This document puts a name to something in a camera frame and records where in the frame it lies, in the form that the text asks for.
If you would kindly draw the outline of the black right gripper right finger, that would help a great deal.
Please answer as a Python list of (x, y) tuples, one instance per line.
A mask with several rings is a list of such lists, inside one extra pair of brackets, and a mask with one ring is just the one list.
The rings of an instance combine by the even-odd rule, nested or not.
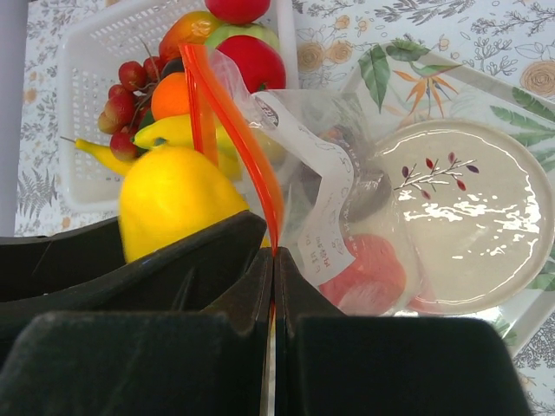
[(505, 343), (472, 318), (348, 316), (274, 258), (278, 415), (527, 415)]

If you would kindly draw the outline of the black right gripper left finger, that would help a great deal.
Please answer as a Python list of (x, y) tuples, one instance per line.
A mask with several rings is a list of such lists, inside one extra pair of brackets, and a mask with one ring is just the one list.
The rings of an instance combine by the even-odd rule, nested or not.
[(1, 372), (4, 415), (264, 415), (273, 261), (200, 312), (40, 315)]

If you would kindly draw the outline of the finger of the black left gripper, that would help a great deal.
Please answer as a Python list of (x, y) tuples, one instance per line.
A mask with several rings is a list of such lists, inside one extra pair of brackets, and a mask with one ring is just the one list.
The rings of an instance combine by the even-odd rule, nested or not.
[(116, 219), (1, 240), (1, 340), (66, 310), (201, 310), (248, 269), (266, 232), (245, 211), (128, 263)]

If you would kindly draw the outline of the yellow mango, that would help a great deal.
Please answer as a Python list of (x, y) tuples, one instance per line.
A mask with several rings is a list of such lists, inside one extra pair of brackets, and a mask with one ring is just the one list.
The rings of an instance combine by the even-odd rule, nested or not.
[(157, 147), (134, 163), (121, 186), (124, 258), (131, 263), (249, 209), (205, 155), (183, 146)]

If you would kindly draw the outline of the clear zip top bag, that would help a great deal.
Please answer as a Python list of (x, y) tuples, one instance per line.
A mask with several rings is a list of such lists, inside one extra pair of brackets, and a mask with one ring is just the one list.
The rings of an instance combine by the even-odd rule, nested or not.
[(223, 53), (192, 44), (181, 45), (180, 53), (190, 81), (194, 146), (216, 160), (215, 124), (223, 125), (241, 168), (233, 184), (264, 216), (271, 244), (287, 247), (320, 292), (355, 261), (347, 240), (385, 238), (407, 281), (383, 315), (403, 315), (421, 293), (420, 263), (358, 99), (307, 89), (250, 93)]

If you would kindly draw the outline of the red apple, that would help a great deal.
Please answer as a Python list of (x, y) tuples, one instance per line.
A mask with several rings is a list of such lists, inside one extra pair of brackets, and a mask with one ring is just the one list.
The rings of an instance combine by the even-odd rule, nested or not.
[(286, 88), (284, 62), (267, 43), (250, 36), (233, 36), (216, 50), (235, 62), (250, 93)]

